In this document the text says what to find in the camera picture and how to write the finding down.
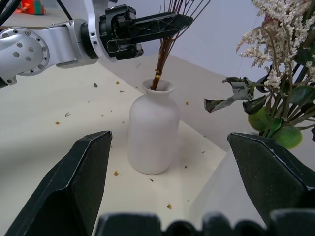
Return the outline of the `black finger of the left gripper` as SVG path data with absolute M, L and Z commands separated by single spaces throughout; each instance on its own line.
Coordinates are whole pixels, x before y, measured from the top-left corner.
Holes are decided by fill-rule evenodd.
M 183 24 L 190 24 L 193 21 L 193 18 L 190 16 L 186 16 L 186 15 L 182 15 L 178 13 L 164 12 L 164 13 L 159 13 L 155 15 L 150 15 L 150 16 L 134 19 L 134 23 L 135 24 L 147 23 L 147 22 L 152 22 L 156 20 L 165 20 L 168 18 L 172 20 L 180 20 L 180 22 Z
M 192 18 L 160 18 L 134 21 L 130 26 L 131 43 L 138 44 L 173 37 L 192 23 Z

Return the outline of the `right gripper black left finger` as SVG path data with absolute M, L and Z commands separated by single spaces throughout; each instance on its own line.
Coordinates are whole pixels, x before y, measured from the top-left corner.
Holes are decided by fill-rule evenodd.
M 77 140 L 44 176 L 4 236 L 92 236 L 111 141 L 111 131 Z

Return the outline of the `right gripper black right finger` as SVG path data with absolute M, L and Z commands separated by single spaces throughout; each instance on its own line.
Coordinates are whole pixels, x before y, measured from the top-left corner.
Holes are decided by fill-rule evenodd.
M 315 209 L 315 172 L 277 141 L 230 133 L 231 146 L 246 192 L 265 224 L 273 210 Z

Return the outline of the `brown twig bouquet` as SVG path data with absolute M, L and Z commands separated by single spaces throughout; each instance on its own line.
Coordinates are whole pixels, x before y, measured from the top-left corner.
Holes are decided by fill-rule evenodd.
M 150 85 L 151 90 L 157 90 L 157 86 L 161 79 L 165 63 L 170 55 L 175 42 L 187 31 L 193 22 L 210 4 L 211 0 L 164 0 L 164 12 L 177 13 L 184 16 L 192 17 L 192 22 L 184 27 L 182 31 L 176 33 L 172 37 L 160 40 L 160 48 L 158 53 L 157 67 L 155 69 L 155 77 Z

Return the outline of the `white flower bouquet green leaves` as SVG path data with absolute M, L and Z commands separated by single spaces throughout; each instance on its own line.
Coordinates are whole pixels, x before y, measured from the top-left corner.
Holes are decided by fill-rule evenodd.
M 204 109 L 213 113 L 241 101 L 259 136 L 292 149 L 301 143 L 303 130 L 312 130 L 315 140 L 315 0 L 251 2 L 264 19 L 242 36 L 239 46 L 247 49 L 241 56 L 266 74 L 256 82 L 226 78 L 233 95 L 206 99 Z

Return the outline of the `orange object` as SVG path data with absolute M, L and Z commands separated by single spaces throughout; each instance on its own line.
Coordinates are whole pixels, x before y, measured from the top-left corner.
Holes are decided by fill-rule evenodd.
M 44 15 L 46 10 L 41 0 L 21 0 L 14 13 Z

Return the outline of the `white ceramic vase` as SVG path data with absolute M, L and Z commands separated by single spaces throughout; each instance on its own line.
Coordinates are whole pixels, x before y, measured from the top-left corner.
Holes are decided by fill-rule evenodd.
M 128 161 L 146 175 L 160 174 L 171 165 L 180 122 L 179 108 L 169 97 L 174 85 L 161 80 L 152 90 L 152 83 L 142 83 L 145 93 L 133 102 L 128 122 Z

